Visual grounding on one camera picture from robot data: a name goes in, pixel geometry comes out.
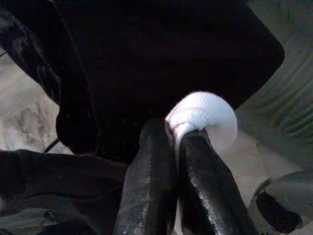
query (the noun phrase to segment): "rolled white cloth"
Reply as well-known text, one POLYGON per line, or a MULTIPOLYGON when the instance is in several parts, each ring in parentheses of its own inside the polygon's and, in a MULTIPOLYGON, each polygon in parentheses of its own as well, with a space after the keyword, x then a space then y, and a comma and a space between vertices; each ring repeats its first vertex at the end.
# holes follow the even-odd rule
MULTIPOLYGON (((194 130, 205 129, 214 150, 221 154, 237 136, 237 119, 231 106, 219 96, 208 92, 195 92, 181 100, 168 114, 166 120, 175 139, 175 156, 179 170, 179 149, 182 138, 194 130)), ((174 230, 182 235, 177 203, 174 230)))

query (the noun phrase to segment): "marble floor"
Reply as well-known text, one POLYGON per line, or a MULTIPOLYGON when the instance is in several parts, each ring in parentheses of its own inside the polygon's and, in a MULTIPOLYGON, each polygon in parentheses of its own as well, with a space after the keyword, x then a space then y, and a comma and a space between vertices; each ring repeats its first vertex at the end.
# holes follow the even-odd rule
MULTIPOLYGON (((0 149, 42 152, 57 138, 58 112, 58 106, 37 83, 6 54, 0 57, 0 149)), ((71 154, 61 143, 51 152, 71 154)), ((242 131, 221 157, 231 169, 247 206, 264 180, 302 169, 242 131)), ((310 231, 312 224, 292 234, 311 234, 310 231)))

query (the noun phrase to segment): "black cable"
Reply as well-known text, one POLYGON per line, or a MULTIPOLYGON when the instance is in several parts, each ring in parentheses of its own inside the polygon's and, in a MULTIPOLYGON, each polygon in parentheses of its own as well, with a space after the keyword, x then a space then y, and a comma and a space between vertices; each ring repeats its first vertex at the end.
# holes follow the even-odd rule
POLYGON ((56 138, 49 146, 43 151, 43 153, 49 152, 56 144, 60 142, 59 138, 56 138))

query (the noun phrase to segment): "black velvet cloth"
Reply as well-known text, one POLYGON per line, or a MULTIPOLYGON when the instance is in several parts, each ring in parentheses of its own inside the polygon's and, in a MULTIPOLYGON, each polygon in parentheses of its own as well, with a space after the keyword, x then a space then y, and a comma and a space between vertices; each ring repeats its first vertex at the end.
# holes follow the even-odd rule
POLYGON ((237 108, 284 59, 240 0, 1 0, 0 46, 60 105, 75 154, 130 163, 150 118, 193 91, 237 108))

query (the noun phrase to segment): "white fabric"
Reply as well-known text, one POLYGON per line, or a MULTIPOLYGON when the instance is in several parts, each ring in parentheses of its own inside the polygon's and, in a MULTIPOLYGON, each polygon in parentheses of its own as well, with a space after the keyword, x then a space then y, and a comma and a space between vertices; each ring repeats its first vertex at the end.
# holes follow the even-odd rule
MULTIPOLYGON (((180 143, 187 133, 205 129, 218 154, 227 150, 237 136, 237 119, 234 110, 225 100, 208 92, 195 92, 186 96, 171 110, 166 120, 175 139, 177 170, 180 143)), ((179 202, 174 230, 176 234, 182 235, 179 202)))

